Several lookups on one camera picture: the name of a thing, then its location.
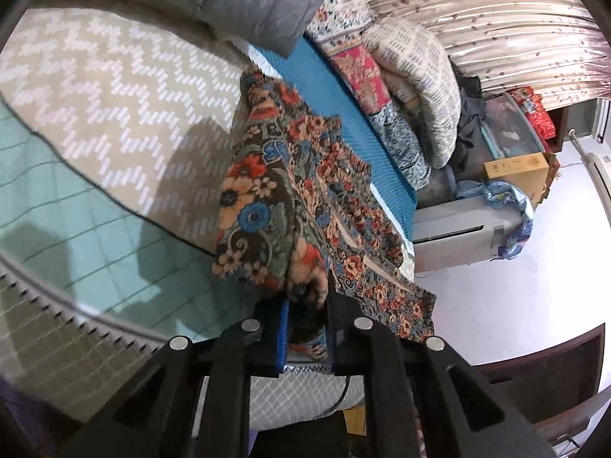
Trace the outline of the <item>floral patterned garment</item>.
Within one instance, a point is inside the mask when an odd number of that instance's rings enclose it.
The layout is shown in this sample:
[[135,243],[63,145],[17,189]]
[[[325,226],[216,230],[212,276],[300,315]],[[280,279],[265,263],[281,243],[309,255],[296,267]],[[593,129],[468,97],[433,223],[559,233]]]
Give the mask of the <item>floral patterned garment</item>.
[[435,297],[402,274],[401,238],[341,120],[257,69],[241,88],[246,126],[221,184],[214,274],[286,299],[289,344],[314,360],[326,356],[330,293],[401,338],[431,337]]

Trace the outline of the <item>dark wooden furniture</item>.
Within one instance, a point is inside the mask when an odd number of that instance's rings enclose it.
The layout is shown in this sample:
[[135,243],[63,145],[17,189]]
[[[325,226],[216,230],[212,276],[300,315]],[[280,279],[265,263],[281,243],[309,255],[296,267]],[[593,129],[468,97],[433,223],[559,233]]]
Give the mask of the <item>dark wooden furniture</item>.
[[601,387],[605,326],[530,355],[477,367],[550,445],[585,431],[610,400]]

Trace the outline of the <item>teal quilted mattress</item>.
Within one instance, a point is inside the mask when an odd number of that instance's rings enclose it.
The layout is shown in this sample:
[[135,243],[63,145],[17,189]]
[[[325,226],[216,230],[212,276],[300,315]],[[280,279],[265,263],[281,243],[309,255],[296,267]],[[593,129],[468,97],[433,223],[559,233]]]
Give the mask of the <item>teal quilted mattress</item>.
[[246,318],[251,290],[122,209],[1,112],[1,376],[77,421],[169,338],[202,341]]

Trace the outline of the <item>grey storage unit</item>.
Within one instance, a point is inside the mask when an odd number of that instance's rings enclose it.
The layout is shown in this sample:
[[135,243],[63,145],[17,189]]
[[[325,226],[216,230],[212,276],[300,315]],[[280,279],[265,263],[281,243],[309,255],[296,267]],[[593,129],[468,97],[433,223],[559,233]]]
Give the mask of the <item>grey storage unit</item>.
[[431,272],[495,258],[493,245],[517,219],[497,214],[482,197],[416,210],[412,244],[415,272]]

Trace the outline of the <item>blue floral cloth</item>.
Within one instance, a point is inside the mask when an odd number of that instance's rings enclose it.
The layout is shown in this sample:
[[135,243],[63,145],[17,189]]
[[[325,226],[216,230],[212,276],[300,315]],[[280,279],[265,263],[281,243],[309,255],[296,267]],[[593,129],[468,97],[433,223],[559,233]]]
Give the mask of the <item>blue floral cloth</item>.
[[534,209],[526,193],[514,184],[502,180],[476,182],[463,180],[457,183],[456,196],[459,200],[482,197],[486,205],[497,214],[501,211],[515,217],[516,223],[504,231],[497,244],[495,260],[510,261],[516,258],[529,240],[534,220]]

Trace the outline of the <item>cardboard box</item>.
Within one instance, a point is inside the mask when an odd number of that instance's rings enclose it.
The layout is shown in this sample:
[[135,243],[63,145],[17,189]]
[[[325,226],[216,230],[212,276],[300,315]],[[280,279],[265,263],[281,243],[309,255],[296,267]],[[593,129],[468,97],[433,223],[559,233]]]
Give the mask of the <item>cardboard box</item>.
[[521,189],[534,208],[547,189],[549,165],[541,152],[487,161],[483,170],[489,181],[504,181]]

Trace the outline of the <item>grey speckled blanket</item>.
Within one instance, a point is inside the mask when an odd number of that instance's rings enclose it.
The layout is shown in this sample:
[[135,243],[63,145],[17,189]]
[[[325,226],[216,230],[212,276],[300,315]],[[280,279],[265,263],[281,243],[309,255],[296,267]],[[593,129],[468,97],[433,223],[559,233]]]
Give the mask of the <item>grey speckled blanket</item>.
[[392,100],[369,119],[406,181],[414,190],[426,187],[430,182],[431,166],[401,105]]

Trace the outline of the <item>beige chevron bed cover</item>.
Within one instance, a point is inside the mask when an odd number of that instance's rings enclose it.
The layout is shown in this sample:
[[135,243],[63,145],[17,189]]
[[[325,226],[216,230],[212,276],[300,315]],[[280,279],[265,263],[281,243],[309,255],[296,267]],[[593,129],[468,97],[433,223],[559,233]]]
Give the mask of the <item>beige chevron bed cover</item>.
[[210,251],[249,66],[201,25],[121,1],[59,2],[16,24],[1,90],[72,168]]

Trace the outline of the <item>red patterned bag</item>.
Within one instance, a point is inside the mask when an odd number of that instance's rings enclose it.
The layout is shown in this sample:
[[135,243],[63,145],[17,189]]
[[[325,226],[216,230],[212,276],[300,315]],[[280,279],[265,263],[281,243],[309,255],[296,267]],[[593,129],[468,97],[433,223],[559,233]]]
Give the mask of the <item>red patterned bag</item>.
[[545,141],[556,135],[555,125],[545,110],[541,95],[527,86],[509,90],[509,96],[516,102],[537,134]]

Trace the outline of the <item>cream printed folded comforter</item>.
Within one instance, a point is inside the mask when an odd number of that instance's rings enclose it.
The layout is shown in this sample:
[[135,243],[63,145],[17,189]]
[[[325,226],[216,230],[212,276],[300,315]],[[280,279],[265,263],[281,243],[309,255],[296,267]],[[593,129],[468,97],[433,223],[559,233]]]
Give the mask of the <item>cream printed folded comforter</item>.
[[429,163],[442,169],[455,151],[461,93],[440,40],[422,25],[386,17],[362,35],[388,90],[419,123]]

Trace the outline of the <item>blue striped bed sheet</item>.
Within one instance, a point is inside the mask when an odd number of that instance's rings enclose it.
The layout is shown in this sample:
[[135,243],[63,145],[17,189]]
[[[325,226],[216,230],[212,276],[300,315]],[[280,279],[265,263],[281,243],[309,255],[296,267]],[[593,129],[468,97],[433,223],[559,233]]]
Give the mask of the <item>blue striped bed sheet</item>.
[[410,241],[416,209],[415,191],[325,57],[305,38],[300,39],[287,58],[250,44],[246,45],[246,54],[267,73],[275,73],[295,86],[316,113],[341,118],[343,140],[372,166],[371,181],[376,194],[381,197],[384,208],[390,211],[402,237]]

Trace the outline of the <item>cream floral patchwork quilt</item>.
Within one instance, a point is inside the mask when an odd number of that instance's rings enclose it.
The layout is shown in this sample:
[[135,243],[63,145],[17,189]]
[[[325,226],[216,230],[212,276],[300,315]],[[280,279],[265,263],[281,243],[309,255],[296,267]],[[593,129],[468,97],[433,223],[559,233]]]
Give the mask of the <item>cream floral patchwork quilt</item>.
[[379,113],[390,102],[380,68],[362,41],[373,21],[365,0],[323,0],[305,32],[367,115]]

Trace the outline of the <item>striped floral curtain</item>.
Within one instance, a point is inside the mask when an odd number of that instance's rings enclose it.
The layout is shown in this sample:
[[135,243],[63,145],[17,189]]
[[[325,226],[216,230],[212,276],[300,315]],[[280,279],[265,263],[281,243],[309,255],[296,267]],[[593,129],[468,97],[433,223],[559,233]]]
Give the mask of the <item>striped floral curtain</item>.
[[435,34],[483,91],[531,87],[549,110],[610,96],[610,45],[582,0],[367,0]]

